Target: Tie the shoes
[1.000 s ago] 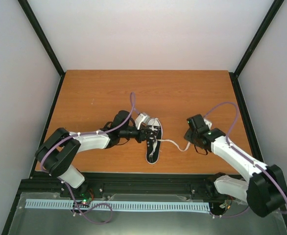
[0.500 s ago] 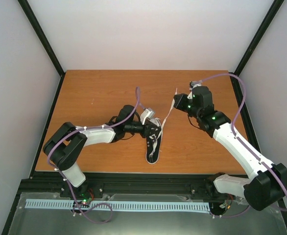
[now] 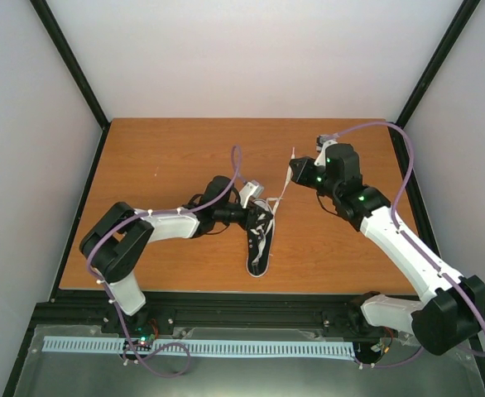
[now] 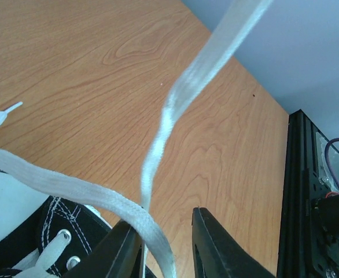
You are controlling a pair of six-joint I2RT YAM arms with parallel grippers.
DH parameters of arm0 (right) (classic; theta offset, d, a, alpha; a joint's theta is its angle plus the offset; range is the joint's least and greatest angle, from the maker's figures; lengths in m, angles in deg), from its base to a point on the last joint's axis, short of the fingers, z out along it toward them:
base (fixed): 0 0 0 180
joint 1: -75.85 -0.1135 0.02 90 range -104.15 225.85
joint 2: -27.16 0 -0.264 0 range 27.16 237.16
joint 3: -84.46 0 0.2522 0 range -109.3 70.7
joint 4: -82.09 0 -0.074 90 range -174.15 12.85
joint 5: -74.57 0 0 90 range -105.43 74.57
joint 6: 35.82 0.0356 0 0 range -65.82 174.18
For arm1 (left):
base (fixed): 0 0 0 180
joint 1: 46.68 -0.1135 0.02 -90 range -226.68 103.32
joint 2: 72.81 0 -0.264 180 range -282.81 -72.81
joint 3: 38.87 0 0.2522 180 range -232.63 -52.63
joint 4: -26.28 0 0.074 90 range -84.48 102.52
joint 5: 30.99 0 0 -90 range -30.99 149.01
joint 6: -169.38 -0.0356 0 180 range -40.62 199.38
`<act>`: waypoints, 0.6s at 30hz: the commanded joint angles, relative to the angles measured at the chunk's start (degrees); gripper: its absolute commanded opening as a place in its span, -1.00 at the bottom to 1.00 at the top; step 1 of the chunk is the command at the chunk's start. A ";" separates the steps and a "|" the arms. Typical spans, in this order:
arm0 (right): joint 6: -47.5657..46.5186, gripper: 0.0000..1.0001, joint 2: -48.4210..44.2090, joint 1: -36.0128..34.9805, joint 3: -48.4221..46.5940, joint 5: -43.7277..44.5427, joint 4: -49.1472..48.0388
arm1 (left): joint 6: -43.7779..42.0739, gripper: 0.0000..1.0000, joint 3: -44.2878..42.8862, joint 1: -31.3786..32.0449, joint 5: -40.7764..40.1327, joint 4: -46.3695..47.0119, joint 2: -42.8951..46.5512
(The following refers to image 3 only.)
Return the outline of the black white canvas sneaker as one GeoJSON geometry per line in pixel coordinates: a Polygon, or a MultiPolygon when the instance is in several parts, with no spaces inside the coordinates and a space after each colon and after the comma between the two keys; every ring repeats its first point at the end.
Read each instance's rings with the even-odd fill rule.
{"type": "Polygon", "coordinates": [[[247,272],[251,277],[262,277],[268,270],[275,231],[275,216],[266,200],[257,199],[250,203],[244,229],[247,233],[247,272]]]}

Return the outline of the white shoelace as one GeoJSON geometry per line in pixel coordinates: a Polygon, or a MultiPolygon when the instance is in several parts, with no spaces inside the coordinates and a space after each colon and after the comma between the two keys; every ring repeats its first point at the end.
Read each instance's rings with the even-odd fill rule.
{"type": "Polygon", "coordinates": [[[280,194],[277,197],[257,198],[257,199],[266,200],[270,204],[270,206],[272,208],[272,213],[275,216],[275,227],[276,227],[276,213],[278,211],[278,208],[281,205],[281,201],[284,199],[284,196],[285,196],[285,193],[286,193],[286,190],[287,190],[287,187],[288,187],[290,181],[291,181],[291,170],[290,170],[290,166],[287,166],[285,181],[283,183],[283,187],[281,189],[280,194]]]}

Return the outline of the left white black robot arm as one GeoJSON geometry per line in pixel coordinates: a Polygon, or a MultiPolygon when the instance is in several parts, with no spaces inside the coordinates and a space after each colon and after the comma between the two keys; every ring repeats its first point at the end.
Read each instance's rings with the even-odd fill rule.
{"type": "Polygon", "coordinates": [[[150,322],[146,296],[134,275],[149,243],[194,239],[210,235],[216,224],[237,224],[247,234],[247,271],[261,277],[268,269],[274,211],[260,199],[263,187],[256,181],[236,189],[232,179],[217,175],[205,191],[183,206],[164,211],[140,210],[115,203],[81,240],[79,250],[89,272],[118,307],[120,321],[130,332],[144,331],[150,322]]]}

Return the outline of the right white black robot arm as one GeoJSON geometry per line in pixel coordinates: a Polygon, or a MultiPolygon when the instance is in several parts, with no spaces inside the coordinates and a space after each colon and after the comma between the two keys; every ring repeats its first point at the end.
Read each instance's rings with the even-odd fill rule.
{"type": "Polygon", "coordinates": [[[349,144],[326,141],[319,155],[291,159],[292,182],[332,200],[336,214],[373,242],[408,279],[418,299],[377,292],[349,305],[351,328],[363,334],[390,328],[413,335],[429,353],[441,356],[483,331],[485,284],[465,277],[437,256],[402,221],[390,201],[363,183],[358,153],[349,144]]]}

